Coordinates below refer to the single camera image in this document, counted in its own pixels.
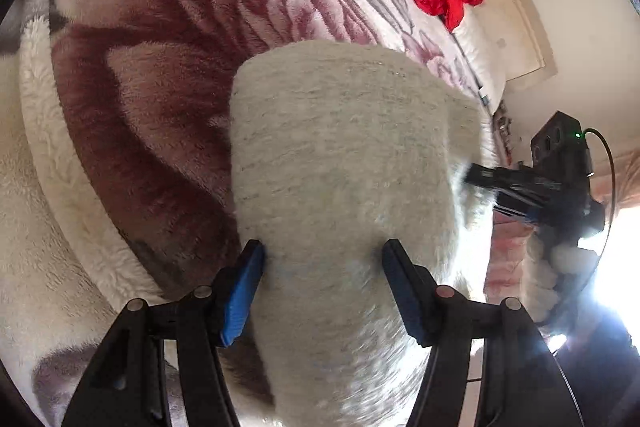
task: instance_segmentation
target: floral blanket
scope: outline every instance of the floral blanket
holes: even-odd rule
[[[101,310],[65,330],[84,320],[82,306],[67,302],[64,316],[51,315],[51,335],[14,331],[2,341],[9,374],[50,425],[130,298],[179,298],[238,256],[229,99],[245,61],[303,40],[377,44],[477,97],[452,36],[412,0],[19,2],[24,132],[60,236],[52,241],[72,253],[53,270],[86,274],[79,287]],[[10,39],[0,42],[13,51]],[[259,363],[255,346],[238,344],[231,370],[264,395],[246,368]]]

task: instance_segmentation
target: gloved hand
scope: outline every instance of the gloved hand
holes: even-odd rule
[[[577,294],[596,266],[593,250],[560,244],[548,247],[549,238],[533,233],[522,262],[520,299],[536,323],[546,324],[543,333],[584,330],[593,322],[593,279]]]

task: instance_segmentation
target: silver screw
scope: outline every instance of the silver screw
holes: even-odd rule
[[[198,286],[193,291],[193,296],[196,299],[206,299],[211,295],[211,286]]]
[[[521,302],[518,301],[515,297],[507,297],[506,301],[504,302],[504,305],[507,306],[508,309],[514,310],[514,311],[522,308]]]
[[[127,310],[129,310],[130,312],[139,312],[144,305],[145,301],[143,301],[142,299],[131,299],[127,303]]]
[[[451,286],[442,284],[436,288],[436,294],[443,299],[450,299],[456,294],[456,291]]]

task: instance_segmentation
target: fleece blanket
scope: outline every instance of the fleece blanket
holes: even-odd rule
[[[391,402],[396,409],[411,403],[425,354],[404,334],[379,263],[359,255],[372,255],[383,236],[405,235],[416,261],[481,299],[489,250],[490,198],[465,192],[461,175],[470,161],[491,163],[488,122],[442,22],[412,0],[18,1],[19,46],[0,39],[17,51],[2,60],[0,77],[7,120],[0,358],[39,418],[60,424],[82,369],[127,300],[179,298],[233,264],[243,241],[260,232],[270,252],[274,246],[270,256],[284,259],[268,267],[268,280],[289,273],[287,291],[300,302],[324,299],[324,313],[336,319],[310,321],[307,336],[321,326],[327,337],[296,351],[274,331],[282,301],[265,285],[253,328],[223,354],[241,422],[400,420],[404,412]],[[288,46],[309,40],[346,48],[309,54]],[[296,61],[306,64],[296,74],[277,69]],[[374,89],[373,79],[386,90]],[[285,93],[297,98],[278,97]],[[271,113],[280,120],[261,120]],[[344,132],[333,136],[338,129]],[[376,153],[382,142],[385,152]],[[356,167],[338,169],[332,162],[342,155]],[[286,157],[288,169],[269,169]],[[393,167],[403,165],[406,172],[394,177]],[[263,175],[273,178],[269,184]],[[286,203],[274,205],[274,194],[286,193]],[[259,208],[247,206],[265,197]],[[338,219],[340,207],[346,214]],[[418,221],[390,217],[409,208],[419,208]],[[301,219],[300,230],[315,230],[326,243],[289,251],[282,241],[289,229],[267,227],[258,210],[278,223]],[[333,216],[333,225],[314,224],[320,215]],[[338,222],[353,225],[353,238],[366,245],[361,253],[335,242],[344,234],[327,232]],[[312,250],[342,274],[338,282],[307,283],[322,280],[314,277],[321,259]],[[353,299],[348,313],[336,315],[357,287],[369,307]],[[298,309],[289,320],[305,317]],[[376,331],[376,340],[363,341],[344,324]],[[293,372],[282,359],[287,351],[312,360],[315,370]],[[335,356],[347,351],[355,358]],[[174,358],[168,346],[172,418],[180,425]],[[309,390],[305,399],[296,386]]]

